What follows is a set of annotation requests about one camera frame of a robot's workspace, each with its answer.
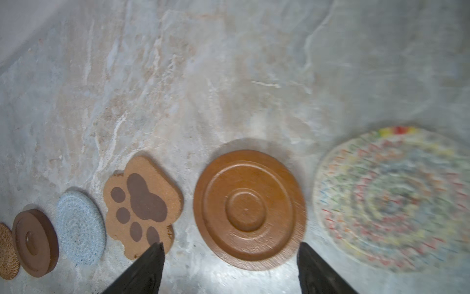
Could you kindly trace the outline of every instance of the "brown wooden coaster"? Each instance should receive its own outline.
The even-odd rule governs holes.
[[[246,270],[267,270],[293,256],[306,223],[294,176],[252,150],[227,153],[206,167],[196,185],[194,215],[209,248]]]
[[[24,270],[40,278],[55,268],[59,243],[47,216],[37,209],[18,213],[13,222],[15,252]]]

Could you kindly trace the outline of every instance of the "light blue woven coaster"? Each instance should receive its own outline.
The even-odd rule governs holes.
[[[65,192],[59,199],[56,232],[61,250],[76,264],[93,264],[104,252],[103,218],[93,201],[80,192]]]

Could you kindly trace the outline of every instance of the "coaster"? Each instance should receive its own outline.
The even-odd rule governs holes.
[[[77,191],[65,192],[57,203],[57,235],[61,250],[76,264],[98,261],[106,246],[100,211],[93,201]]]
[[[194,192],[196,224],[210,249],[245,270],[267,270],[293,256],[306,210],[296,179],[279,161],[242,150],[215,159]]]
[[[24,270],[40,278],[55,268],[59,243],[47,216],[37,209],[20,212],[13,222],[16,255]]]
[[[468,253],[470,157],[414,127],[336,147],[318,167],[315,214],[339,249],[393,272],[442,267]]]
[[[16,257],[10,229],[0,223],[0,277],[11,280],[18,274],[20,262]]]
[[[181,214],[183,196],[148,157],[132,158],[124,174],[113,175],[103,191],[108,206],[106,231],[124,244],[127,258],[140,257],[153,243],[172,247],[171,224]]]

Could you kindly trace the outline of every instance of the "brown paw print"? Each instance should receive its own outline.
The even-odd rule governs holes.
[[[106,182],[103,197],[108,207],[106,231],[121,240],[127,258],[138,258],[155,242],[163,242],[165,253],[170,250],[171,224],[181,214],[183,197],[151,159],[132,158],[124,174]]]

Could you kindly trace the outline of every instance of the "woven coaster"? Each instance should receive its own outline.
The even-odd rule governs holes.
[[[16,277],[20,262],[13,247],[13,237],[10,229],[0,223],[0,277],[11,280]]]
[[[57,203],[56,230],[61,250],[76,264],[99,260],[106,246],[100,211],[93,201],[77,191],[65,192]]]
[[[440,268],[470,250],[470,157],[414,127],[388,127],[322,160],[313,205],[339,249],[393,272]]]

